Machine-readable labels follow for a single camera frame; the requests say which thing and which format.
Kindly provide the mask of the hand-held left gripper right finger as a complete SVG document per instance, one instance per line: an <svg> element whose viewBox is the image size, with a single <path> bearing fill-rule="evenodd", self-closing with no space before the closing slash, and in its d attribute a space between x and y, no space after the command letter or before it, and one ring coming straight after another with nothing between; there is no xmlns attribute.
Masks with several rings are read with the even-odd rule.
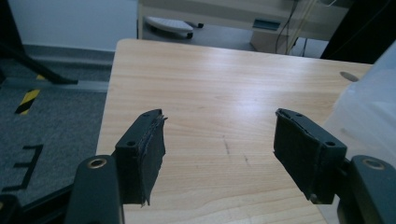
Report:
<svg viewBox="0 0 396 224"><path fill-rule="evenodd" d="M332 203L345 144L303 114L279 108L274 154L308 201Z"/></svg>

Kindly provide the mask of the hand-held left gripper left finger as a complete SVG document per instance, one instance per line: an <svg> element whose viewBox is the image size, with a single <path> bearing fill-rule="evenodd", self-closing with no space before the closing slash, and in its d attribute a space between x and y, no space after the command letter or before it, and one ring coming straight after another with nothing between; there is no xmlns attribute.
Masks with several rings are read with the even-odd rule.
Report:
<svg viewBox="0 0 396 224"><path fill-rule="evenodd" d="M161 109L141 114L115 145L123 204L149 204L165 155Z"/></svg>

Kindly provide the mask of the clear plastic storage box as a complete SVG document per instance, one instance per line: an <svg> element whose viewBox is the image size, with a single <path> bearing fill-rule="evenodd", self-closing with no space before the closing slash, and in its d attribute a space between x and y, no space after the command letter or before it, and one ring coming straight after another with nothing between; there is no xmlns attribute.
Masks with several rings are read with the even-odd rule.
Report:
<svg viewBox="0 0 396 224"><path fill-rule="evenodd" d="M396 40L336 101L324 128L347 145L347 185L362 219L396 224Z"/></svg>

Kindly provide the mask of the black floor tape marking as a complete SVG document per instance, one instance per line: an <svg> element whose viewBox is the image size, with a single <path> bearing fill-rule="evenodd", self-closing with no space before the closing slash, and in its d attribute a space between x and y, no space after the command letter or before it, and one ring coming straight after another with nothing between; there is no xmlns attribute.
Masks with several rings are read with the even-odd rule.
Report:
<svg viewBox="0 0 396 224"><path fill-rule="evenodd" d="M22 149L24 151L32 150L34 152L32 158L29 161L15 162L13 165L14 168L25 169L25 174L23 176L23 179L22 179L21 183L18 185L6 186L6 187L2 188L2 192L11 192L11 191L27 189L27 187L29 185L29 182L32 178L32 174L33 174L35 167L37 165L38 159L39 159L40 154L43 150L43 145L23 146Z"/></svg>

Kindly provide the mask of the low wheeled base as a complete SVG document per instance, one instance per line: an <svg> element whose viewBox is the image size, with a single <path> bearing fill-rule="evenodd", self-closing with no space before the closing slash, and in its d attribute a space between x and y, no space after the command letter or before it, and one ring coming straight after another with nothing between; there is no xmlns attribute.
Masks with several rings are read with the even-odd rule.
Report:
<svg viewBox="0 0 396 224"><path fill-rule="evenodd" d="M172 19L164 19L157 17L146 17L145 22L153 33L159 31L184 35L187 39L193 38L194 28L186 21L178 21Z"/></svg>

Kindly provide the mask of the black metal stand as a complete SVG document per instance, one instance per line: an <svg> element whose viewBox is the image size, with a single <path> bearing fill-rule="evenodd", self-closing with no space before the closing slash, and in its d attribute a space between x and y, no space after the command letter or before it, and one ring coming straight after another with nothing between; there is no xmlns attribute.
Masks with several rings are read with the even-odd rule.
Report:
<svg viewBox="0 0 396 224"><path fill-rule="evenodd" d="M5 58L16 60L53 84L78 84L77 80L56 74L25 53L8 0L0 0L0 59Z"/></svg>

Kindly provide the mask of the light wooden desk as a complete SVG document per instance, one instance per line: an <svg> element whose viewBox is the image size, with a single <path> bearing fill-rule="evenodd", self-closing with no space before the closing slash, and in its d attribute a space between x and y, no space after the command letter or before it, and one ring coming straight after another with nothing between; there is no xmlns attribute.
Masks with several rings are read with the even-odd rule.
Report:
<svg viewBox="0 0 396 224"><path fill-rule="evenodd" d="M266 33L276 53L287 54L295 41L328 41L354 0L138 0L137 36L144 19L157 17ZM278 21L276 31L253 28L256 19Z"/></svg>

